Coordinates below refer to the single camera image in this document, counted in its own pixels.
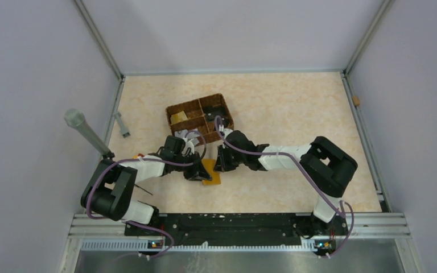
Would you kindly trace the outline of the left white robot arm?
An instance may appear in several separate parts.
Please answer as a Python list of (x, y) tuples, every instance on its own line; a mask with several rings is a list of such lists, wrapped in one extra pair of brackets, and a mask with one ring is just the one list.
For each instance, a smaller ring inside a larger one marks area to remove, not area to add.
[(162, 177), (171, 172), (181, 172), (186, 180), (211, 180), (201, 154), (195, 151), (197, 142), (188, 138), (168, 136), (156, 153), (117, 162), (101, 160), (81, 196), (81, 206), (95, 219), (134, 221), (146, 235), (159, 230), (160, 220), (154, 216), (157, 208), (133, 201), (138, 183)]

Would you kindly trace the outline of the orange leather card holder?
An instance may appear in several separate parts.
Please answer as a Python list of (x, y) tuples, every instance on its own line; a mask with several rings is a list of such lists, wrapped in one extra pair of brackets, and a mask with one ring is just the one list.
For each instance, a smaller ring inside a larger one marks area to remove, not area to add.
[(205, 170), (209, 173), (211, 179), (210, 180), (202, 180), (202, 185), (220, 185), (221, 179), (220, 174), (214, 170), (214, 166), (216, 164), (216, 160), (214, 159), (203, 159), (202, 163), (205, 167)]

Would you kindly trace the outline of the brown wicker divided basket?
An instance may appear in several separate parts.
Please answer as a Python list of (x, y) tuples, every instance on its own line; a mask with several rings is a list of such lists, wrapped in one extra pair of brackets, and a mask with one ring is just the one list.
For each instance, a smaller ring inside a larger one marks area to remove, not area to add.
[[(231, 130), (234, 129), (234, 120), (225, 97), (221, 93), (216, 93), (166, 107), (165, 112), (171, 134), (173, 135), (174, 132), (184, 129), (197, 129), (204, 136), (207, 143), (218, 141), (220, 137), (216, 132), (215, 122), (212, 123), (205, 120), (203, 112), (203, 107), (205, 106), (224, 106), (230, 118), (230, 125), (226, 128)], [(180, 111), (186, 113), (188, 120), (172, 125), (170, 122), (170, 116)]]

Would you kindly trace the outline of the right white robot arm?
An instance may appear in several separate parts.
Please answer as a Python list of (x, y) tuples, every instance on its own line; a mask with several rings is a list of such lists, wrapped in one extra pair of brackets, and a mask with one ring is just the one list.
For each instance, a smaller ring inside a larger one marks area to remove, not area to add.
[(218, 134), (223, 143), (217, 148), (215, 171), (229, 172), (240, 165), (252, 171), (298, 170), (319, 195), (311, 218), (314, 232), (327, 234), (333, 218), (345, 216), (343, 195), (358, 164), (326, 137), (300, 146), (273, 146), (254, 144), (244, 133), (224, 126), (219, 126)]

